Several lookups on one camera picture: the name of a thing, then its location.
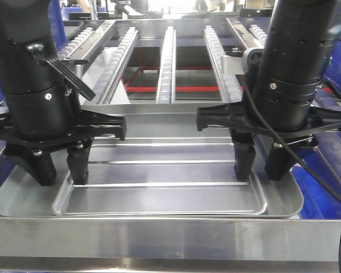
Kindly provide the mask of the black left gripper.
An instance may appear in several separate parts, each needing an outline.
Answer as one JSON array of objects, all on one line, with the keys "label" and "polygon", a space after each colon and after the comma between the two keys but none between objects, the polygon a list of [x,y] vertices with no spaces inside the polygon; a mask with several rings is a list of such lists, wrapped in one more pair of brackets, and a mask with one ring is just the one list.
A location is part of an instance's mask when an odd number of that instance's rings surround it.
[{"label": "black left gripper", "polygon": [[10,113],[0,114],[0,140],[7,143],[3,155],[41,186],[51,186],[57,175],[48,152],[69,148],[66,160],[72,180],[75,185],[85,185],[89,177],[88,160],[92,146],[91,140],[85,140],[109,135],[125,140],[126,131],[125,117],[82,110],[74,124],[63,133],[35,139],[18,131]]}]

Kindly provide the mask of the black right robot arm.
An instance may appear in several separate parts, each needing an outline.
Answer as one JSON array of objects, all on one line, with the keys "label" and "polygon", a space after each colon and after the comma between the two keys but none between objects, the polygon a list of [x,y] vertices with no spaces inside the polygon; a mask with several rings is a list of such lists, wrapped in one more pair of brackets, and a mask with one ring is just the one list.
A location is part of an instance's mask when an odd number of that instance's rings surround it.
[{"label": "black right robot arm", "polygon": [[242,100],[197,110],[197,129],[229,129],[235,173],[246,180],[255,159],[253,136],[273,138],[265,171],[280,180],[315,135],[341,132],[341,111],[313,106],[317,87],[341,35],[341,1],[277,1],[258,61],[249,61]]}]

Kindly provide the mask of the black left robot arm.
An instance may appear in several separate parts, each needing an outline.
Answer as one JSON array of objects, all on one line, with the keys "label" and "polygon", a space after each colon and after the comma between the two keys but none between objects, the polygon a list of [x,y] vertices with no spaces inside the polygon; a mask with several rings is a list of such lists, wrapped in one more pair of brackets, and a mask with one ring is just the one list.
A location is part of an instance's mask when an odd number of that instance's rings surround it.
[{"label": "black left robot arm", "polygon": [[75,184],[88,180],[93,139],[123,140],[126,121],[82,110],[95,93],[57,55],[48,1],[0,1],[0,87],[8,112],[0,114],[4,155],[40,185],[56,178],[52,153],[66,150]]}]

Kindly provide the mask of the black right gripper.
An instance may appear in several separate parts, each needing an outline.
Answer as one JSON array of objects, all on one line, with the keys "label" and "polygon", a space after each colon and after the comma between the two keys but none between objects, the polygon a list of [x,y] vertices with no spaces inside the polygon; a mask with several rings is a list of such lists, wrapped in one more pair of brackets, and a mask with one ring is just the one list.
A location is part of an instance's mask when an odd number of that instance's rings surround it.
[{"label": "black right gripper", "polygon": [[[255,148],[251,133],[272,136],[270,130],[257,125],[246,114],[242,102],[221,104],[212,107],[200,107],[197,110],[197,130],[202,131],[211,126],[230,129],[234,144],[235,173],[238,180],[248,180],[255,159]],[[291,133],[278,132],[282,139],[296,139],[324,131],[341,132],[341,111],[320,107],[311,107],[305,124]],[[269,180],[281,180],[295,165],[296,160],[279,142],[273,142],[265,165]]]}]

